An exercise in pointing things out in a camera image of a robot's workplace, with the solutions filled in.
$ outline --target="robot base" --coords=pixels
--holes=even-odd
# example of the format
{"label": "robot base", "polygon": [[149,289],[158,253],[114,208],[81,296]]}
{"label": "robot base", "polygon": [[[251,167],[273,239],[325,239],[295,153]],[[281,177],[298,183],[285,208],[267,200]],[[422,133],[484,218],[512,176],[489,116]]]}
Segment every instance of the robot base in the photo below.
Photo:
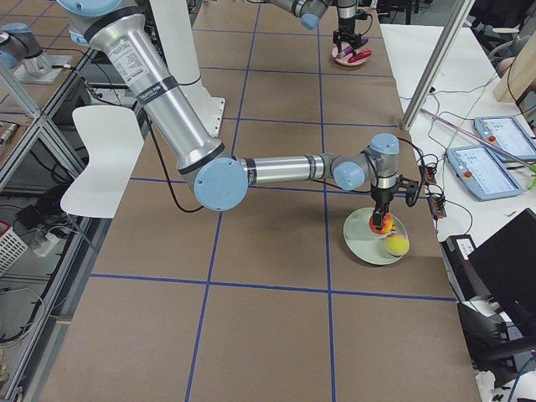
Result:
{"label": "robot base", "polygon": [[[65,55],[53,55],[53,54],[47,54],[47,58],[49,59],[50,63],[52,65],[63,65],[68,64],[70,60],[72,59],[71,56],[65,56]],[[40,77],[34,77],[33,75],[28,74],[26,69],[23,65],[18,67],[15,72],[14,76],[15,78],[23,83],[23,84],[45,84],[45,85],[51,85],[56,81],[56,78],[58,78],[58,75],[63,71],[63,69],[52,69],[49,73],[42,75]]]}

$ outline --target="white desk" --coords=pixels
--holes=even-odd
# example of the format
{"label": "white desk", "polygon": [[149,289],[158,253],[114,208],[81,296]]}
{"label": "white desk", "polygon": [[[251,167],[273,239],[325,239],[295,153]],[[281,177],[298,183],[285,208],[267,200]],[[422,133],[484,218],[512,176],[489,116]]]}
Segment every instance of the white desk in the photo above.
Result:
{"label": "white desk", "polygon": [[[385,45],[401,97],[410,98],[413,95],[441,30],[441,27],[382,25]],[[485,85],[493,75],[494,69],[487,61],[486,55],[475,40],[471,30],[463,28],[458,34],[451,52],[447,55],[433,86],[436,91],[472,90],[479,85]],[[492,91],[498,82],[499,79],[496,78],[485,88],[482,98],[475,104],[467,116],[468,118],[511,116],[519,113],[514,104],[499,103],[495,100]],[[481,93],[482,89],[474,90],[469,94],[437,94],[437,99],[440,102],[439,112],[450,111],[465,117]],[[408,103],[409,101],[401,99],[404,109]],[[437,103],[434,98],[428,96],[425,108],[436,112],[436,107]],[[468,130],[472,129],[471,121],[463,122],[450,115],[443,117],[458,126]],[[528,129],[526,121],[521,116],[518,118]],[[434,153],[440,157],[445,150],[426,135],[429,130],[430,118],[419,115],[411,127],[410,134],[415,144],[421,147],[425,153]],[[453,134],[452,129],[439,122],[434,124],[434,129],[431,132],[437,141],[446,146]],[[457,134],[451,147],[463,147],[473,143],[476,142],[471,138]],[[478,202],[464,189],[451,168],[448,166],[445,168],[443,180],[443,164],[440,163],[436,175],[438,183],[445,189],[447,199],[462,204],[471,211],[474,221],[470,234],[477,246],[502,228],[516,213],[527,207],[536,210],[536,192],[534,191],[525,192],[515,198]],[[525,188],[532,182],[530,172],[527,169],[514,171],[513,176]],[[447,218],[440,219],[438,223],[439,233],[437,237],[439,241],[443,241],[453,234],[463,234],[470,223],[468,213],[455,205],[447,204],[446,213]]]}

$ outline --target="yellow ball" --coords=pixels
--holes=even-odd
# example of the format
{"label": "yellow ball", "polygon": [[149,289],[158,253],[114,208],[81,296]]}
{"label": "yellow ball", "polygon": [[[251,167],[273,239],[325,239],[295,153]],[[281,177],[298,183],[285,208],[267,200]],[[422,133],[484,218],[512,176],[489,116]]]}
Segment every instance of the yellow ball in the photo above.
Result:
{"label": "yellow ball", "polygon": [[402,234],[390,234],[384,240],[384,247],[389,254],[400,257],[410,250],[410,240]]}

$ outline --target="orange object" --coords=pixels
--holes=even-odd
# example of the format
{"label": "orange object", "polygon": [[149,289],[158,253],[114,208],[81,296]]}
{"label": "orange object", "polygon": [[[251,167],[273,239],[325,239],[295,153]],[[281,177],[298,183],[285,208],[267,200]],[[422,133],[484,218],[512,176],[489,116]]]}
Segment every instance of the orange object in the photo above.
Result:
{"label": "orange object", "polygon": [[382,229],[381,230],[378,230],[376,229],[376,227],[374,226],[374,224],[372,223],[372,216],[370,217],[370,219],[368,220],[368,226],[370,228],[370,230],[377,234],[377,235],[386,235],[388,233],[391,233],[391,231],[393,230],[394,228],[394,218],[393,218],[393,215],[391,214],[385,214],[384,216],[384,220],[382,220]]}

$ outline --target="table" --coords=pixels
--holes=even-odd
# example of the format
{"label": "table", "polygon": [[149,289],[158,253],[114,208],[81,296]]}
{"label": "table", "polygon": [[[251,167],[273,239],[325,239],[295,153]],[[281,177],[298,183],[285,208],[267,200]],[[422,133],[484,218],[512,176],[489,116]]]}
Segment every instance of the table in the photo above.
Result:
{"label": "table", "polygon": [[[378,132],[408,138],[377,20],[359,70],[331,60],[336,24],[332,8],[308,33],[271,5],[204,4],[199,64],[226,98],[220,136],[233,153],[348,154]],[[282,183],[222,214],[180,214],[156,160],[148,141],[41,401],[480,400],[426,202],[392,203],[412,248],[377,267],[343,242],[369,196]],[[400,165],[417,177],[409,147]]]}
{"label": "table", "polygon": [[[436,40],[439,38],[441,27],[382,25],[381,28],[400,96],[410,98],[415,91]],[[493,67],[487,61],[486,55],[471,30],[463,28],[458,34],[451,52],[447,55],[433,87],[436,91],[467,91],[485,85],[494,75]],[[438,94],[439,105],[432,96],[428,96],[424,108],[436,112],[436,108],[439,106],[439,112],[450,111],[459,116],[469,118],[517,115],[519,109],[514,104],[499,103],[495,100],[492,92],[498,82],[499,79],[495,79],[489,85],[470,93]],[[403,107],[406,107],[408,101],[404,98],[401,99],[401,103]],[[472,129],[470,121],[463,121],[455,116],[444,117],[458,126],[465,127],[467,130]],[[527,122],[521,116],[518,116],[518,119],[530,132]],[[432,137],[444,145],[449,144],[451,139],[450,147],[463,147],[477,143],[462,134],[452,138],[453,131],[440,123],[436,123],[432,128],[430,132]],[[429,130],[430,119],[419,114],[415,124],[410,129],[410,134],[413,141],[425,153],[434,153],[440,156],[445,150],[426,135]],[[533,180],[525,169],[513,171],[513,175],[525,188]],[[536,211],[536,194],[534,191],[525,192],[515,198],[478,202],[463,188],[459,179],[456,178],[449,167],[443,167],[440,164],[440,171],[436,178],[439,179],[439,184],[445,189],[447,199],[462,204],[471,212],[473,224],[469,233],[476,246],[481,245],[512,219],[515,214],[525,208],[531,208]],[[447,204],[446,212],[447,218],[440,219],[438,223],[437,238],[439,241],[443,241],[451,235],[464,233],[469,225],[466,211],[459,209],[455,205]],[[536,395],[536,386],[532,378],[533,373],[525,374],[522,377],[516,396],[533,398]]]}

